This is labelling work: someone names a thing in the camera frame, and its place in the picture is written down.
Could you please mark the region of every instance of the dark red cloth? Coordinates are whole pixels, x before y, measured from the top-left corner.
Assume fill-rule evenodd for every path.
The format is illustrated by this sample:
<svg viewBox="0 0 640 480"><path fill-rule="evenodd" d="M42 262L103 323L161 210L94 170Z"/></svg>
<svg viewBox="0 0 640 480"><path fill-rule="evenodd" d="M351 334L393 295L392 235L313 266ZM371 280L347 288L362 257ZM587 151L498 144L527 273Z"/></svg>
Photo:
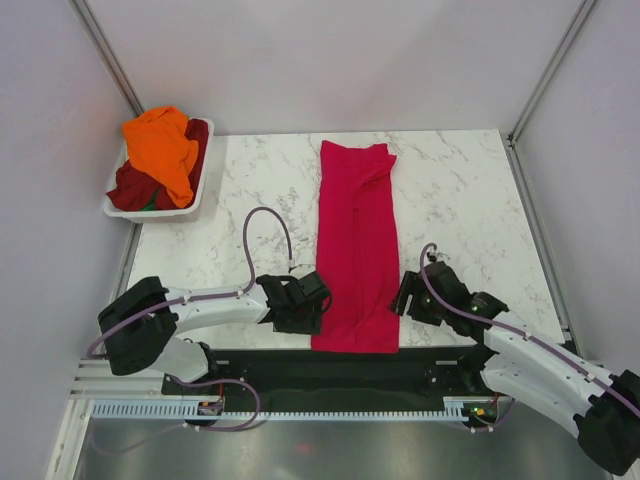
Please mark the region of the dark red cloth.
<svg viewBox="0 0 640 480"><path fill-rule="evenodd" d="M200 183L204 154L209 141L209 126L204 120L192 118L187 124L184 136L188 140L196 140L198 142L198 157L191 169L191 173L189 173L189 185L191 185L194 195L191 202L185 207L188 208L193 205L196 198L195 193ZM107 195L114 207L127 212L137 212L149 204L156 191L158 192L154 202L156 210L176 210L178 208L169 197L164 185L146 173L133 168L127 160L116 172L116 188L107 192Z"/></svg>
<svg viewBox="0 0 640 480"><path fill-rule="evenodd" d="M146 207L153 194L164 187L127 160L116 172L116 188L107 192L111 203L125 212L137 212Z"/></svg>
<svg viewBox="0 0 640 480"><path fill-rule="evenodd" d="M191 185L191 191L193 191L193 198L184 208L189 208L193 205L196 199L196 193L198 190L198 184L200 183L200 175L202 174L202 164L204 162L204 154L207 151L207 142L209 141L209 125L204 120L198 118L192 118L187 124L187 129L184 132L184 136L187 140L196 140L198 142L198 157L196 163L189 173L189 185ZM156 210L175 210L178 207L173 203L171 197L167 193L167 189L163 188L156 195Z"/></svg>

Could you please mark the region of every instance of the gray wall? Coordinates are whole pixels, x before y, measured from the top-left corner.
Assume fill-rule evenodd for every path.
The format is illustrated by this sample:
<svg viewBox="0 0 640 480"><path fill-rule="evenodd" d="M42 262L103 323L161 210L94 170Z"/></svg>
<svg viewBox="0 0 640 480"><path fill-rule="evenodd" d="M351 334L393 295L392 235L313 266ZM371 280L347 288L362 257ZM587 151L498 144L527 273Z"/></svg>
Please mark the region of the gray wall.
<svg viewBox="0 0 640 480"><path fill-rule="evenodd" d="M129 112L64 0L0 15L0 478L42 478L129 227L100 211Z"/></svg>
<svg viewBox="0 0 640 480"><path fill-rule="evenodd" d="M600 2L520 144L586 355L640 371L640 3Z"/></svg>
<svg viewBox="0 0 640 480"><path fill-rule="evenodd" d="M580 0L89 0L146 108L216 132L510 129Z"/></svg>

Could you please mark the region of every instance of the folded garment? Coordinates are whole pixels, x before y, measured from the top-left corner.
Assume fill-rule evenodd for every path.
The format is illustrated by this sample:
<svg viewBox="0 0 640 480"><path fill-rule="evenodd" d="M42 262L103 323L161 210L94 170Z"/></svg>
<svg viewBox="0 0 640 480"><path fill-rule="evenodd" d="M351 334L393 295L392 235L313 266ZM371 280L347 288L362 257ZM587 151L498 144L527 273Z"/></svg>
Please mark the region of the folded garment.
<svg viewBox="0 0 640 480"><path fill-rule="evenodd" d="M389 310L400 283L387 145L322 142L316 268L333 302L313 350L393 353L400 321Z"/></svg>

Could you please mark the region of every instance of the marble table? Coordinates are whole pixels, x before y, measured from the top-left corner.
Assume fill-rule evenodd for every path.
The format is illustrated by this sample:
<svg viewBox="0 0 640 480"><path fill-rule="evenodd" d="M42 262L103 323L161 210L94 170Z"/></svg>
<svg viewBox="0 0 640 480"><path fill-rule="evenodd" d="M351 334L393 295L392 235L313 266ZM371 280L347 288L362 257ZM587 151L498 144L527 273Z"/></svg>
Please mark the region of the marble table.
<svg viewBox="0 0 640 480"><path fill-rule="evenodd" d="M398 156L392 182L401 273L417 271L422 246L435 241L471 291L491 293L539 334L563 341L494 130L214 137L199 219L145 224L129 285L149 275L186 288L246 283L242 223L257 205L282 214L296 262L314 263L322 140L351 147L387 143ZM258 275L286 272L286 244L275 219L266 213L254 216L249 238ZM188 336L214 348L309 348L308 336L273 333L268 324L224 325ZM470 343L448 326L401 319L401 346Z"/></svg>

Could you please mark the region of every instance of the purple cable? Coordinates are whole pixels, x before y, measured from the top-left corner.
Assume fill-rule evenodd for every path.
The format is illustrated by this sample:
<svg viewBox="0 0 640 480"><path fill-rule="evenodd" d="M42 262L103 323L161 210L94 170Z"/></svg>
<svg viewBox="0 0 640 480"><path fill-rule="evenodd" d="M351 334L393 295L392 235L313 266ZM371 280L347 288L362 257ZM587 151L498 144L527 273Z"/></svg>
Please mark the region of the purple cable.
<svg viewBox="0 0 640 480"><path fill-rule="evenodd" d="M249 229L249 220L251 220L251 217L253 217L254 214L256 214L257 212L260 212L260 211L269 212L269 213L271 213L272 215L274 215L278 219L278 221L280 222L280 225L282 225L282 228L284 230L284 235L287 238L287 249L289 251L289 261L293 260L293 248L291 247L291 237L289 236L289 230L287 230L287 225L284 223L284 220L282 219L280 214L278 212L276 212L275 210L269 208L269 207L256 207L256 208L254 208L253 210L251 210L249 212L247 217L244 219L244 226L242 227L242 246L244 248L244 254L245 254L246 258L247 258L247 263L249 265L249 274L250 274L249 283L247 284L246 287L244 287L242 289L242 293L247 293L249 290L251 290L251 288L256 283L256 269L255 269L255 267L253 265L253 260L251 260L251 253L249 252L249 240L247 239L247 232L248 232L248 229ZM224 292L224 293L210 293L208 295L194 295L193 297L191 297L191 301L192 302L197 302L197 301L202 301L202 300L215 300L215 299L219 299L219 298L231 298L231 297L236 297L237 295L238 295L237 291ZM123 320L122 322L118 323L116 326L110 328L109 330L104 332L102 335L100 335L97 339L95 339L91 343L91 345L89 345L89 348L87 349L86 357L87 358L106 358L105 355L96 355L94 353L95 349L101 343L103 343L105 340L107 340L108 338L112 337L116 333L118 333L123 328L126 328L127 326L131 325L136 320L139 320L139 319L149 315L150 313L154 313L154 312L160 310L161 308L170 307L172 305L177 305L179 303L184 303L184 297L179 297L179 298L176 298L174 300L168 300L166 302L158 303L156 305L153 305L153 306L151 306L149 308L146 308L146 309L142 310L141 312L138 312L138 313L135 313L135 314L131 315L130 317L128 317L125 320Z"/></svg>
<svg viewBox="0 0 640 480"><path fill-rule="evenodd" d="M251 418L246 422L241 423L240 425L235 425L233 427L216 427L216 426L200 427L200 430L207 430L210 432L240 432L242 430L249 428L251 424L255 421L255 419L258 418L258 415L262 410L262 402L260 402L260 395L258 395L258 392L256 391L255 388L253 388L247 382L243 382L242 380L235 380L233 378L223 378L221 380L209 380L208 382L187 383L187 382L183 382L178 377L174 377L174 376L171 376L171 380L176 382L178 385L181 385L183 387L188 387L188 388L208 387L210 385L220 385L221 383L240 385L241 387L249 390L253 395L253 398L256 399L256 409L253 412L253 415L251 415Z"/></svg>
<svg viewBox="0 0 640 480"><path fill-rule="evenodd" d="M91 429L91 431L89 432L89 442L91 444L91 447L100 455L104 457L117 457L118 455L124 455L125 453L129 453L131 450L135 450L145 443L158 438L160 435L164 435L165 433L172 432L173 430L177 430L178 428L182 428L182 425L182 423L169 425L168 427L165 427L162 430L158 430L157 432L149 435L147 438L144 438L139 442L136 442L133 445L129 445L128 447L122 448L120 450L105 450L104 448L98 446L96 444L95 428Z"/></svg>
<svg viewBox="0 0 640 480"><path fill-rule="evenodd" d="M521 330L521 329L519 329L517 327L514 327L512 325L508 325L506 323L503 323L503 322L500 322L500 321L497 321L497 320L491 320L491 319L488 319L488 318L480 317L478 315L474 315L472 313L467 313L465 311L462 311L462 310L454 307L453 305L448 304L440 295L438 295L438 292L436 292L435 289L433 288L433 286L431 286L431 282L429 282L429 279L427 278L427 273L426 273L426 271L424 269L425 268L424 259L425 259L426 255L427 255L427 250L429 250L430 248L433 248L434 250L437 250L438 246L435 243L430 242L430 243L427 243L424 246L424 248L422 249L422 252L420 253L420 276L422 277L422 280L424 281L424 284L427 287L427 290L429 290L429 293L433 296L433 298L435 298L438 301L438 303L440 303L444 308L446 308L447 310L455 313L456 315L460 315L462 317L468 318L469 320L474 320L476 322L484 323L486 325L491 325L492 327L503 328L503 329L505 329L505 330L507 330L507 331L509 331L511 333L514 333L514 334L522 336L522 337L526 337L527 336L527 332L525 332L524 330ZM571 368L576 370L578 373L580 373L584 377L587 377L587 375L589 375L589 371L588 370L586 370L584 367L582 367L577 362L574 362L571 358L567 357L562 352L557 351L551 345L547 344L547 342L545 342L544 340L541 340L541 339L539 339L537 337L534 337L534 336L529 336L528 339L529 339L530 342L535 343L536 345L538 345L543 350L549 352L554 357L558 358L559 360L561 360L564 363L566 363L567 365L569 365ZM633 403L631 403L625 397L620 395L613 388L609 387L606 383L604 383L599 378L594 378L592 381L593 381L593 383L598 385L600 388L602 388L605 392L607 392L609 395L611 395L613 398L618 400L622 405L624 405L626 408L628 408L629 411L631 411L631 413L633 413L638 419L640 419L640 409L638 409Z"/></svg>
<svg viewBox="0 0 640 480"><path fill-rule="evenodd" d="M187 387L187 388L198 388L198 387L208 387L210 385L220 385L220 384L233 384L233 385L240 385L243 388L246 388L247 390L249 390L251 392L251 394L253 395L253 398L256 399L256 409L253 412L253 415L251 415L251 418L249 420L247 420L244 423L241 423L240 425L235 425L233 427L216 427L216 426L211 426L211 427L199 427L200 430L207 430L210 432L240 432L242 430L247 430L249 428L251 428L253 425L253 422L255 421L256 418L258 418L258 415L260 414L260 411L262 410L262 403L260 402L260 396L258 395L258 392L256 391L255 388L253 388L251 385L249 385L247 382L243 382L242 380L234 380L232 378L223 378L220 380L210 380L208 382L200 382L200 383L187 383L187 382L183 382L182 380L180 380L178 377L174 377L171 376L171 380L176 382L178 385L181 385L183 387ZM147 438L140 440L139 442L134 443L133 445L130 445L126 448L120 449L120 450L105 450L104 448L98 446L96 444L95 441L95 435L94 435L94 431L95 428L92 429L89 432L89 439L91 442L91 446L93 447L93 449L98 452L100 455L103 456L107 456L107 457L115 457L118 455L124 455L125 453L130 452L131 450L135 450L136 448L144 445L145 443L150 442L151 440L154 440L155 438L159 437L160 435L164 435L165 433L168 432L172 432L173 430L177 430L178 428L182 428L183 427L183 423L179 423L179 424L173 424L173 425L169 425L168 427L163 428L162 430L158 430L157 432L153 433L152 435L149 435Z"/></svg>

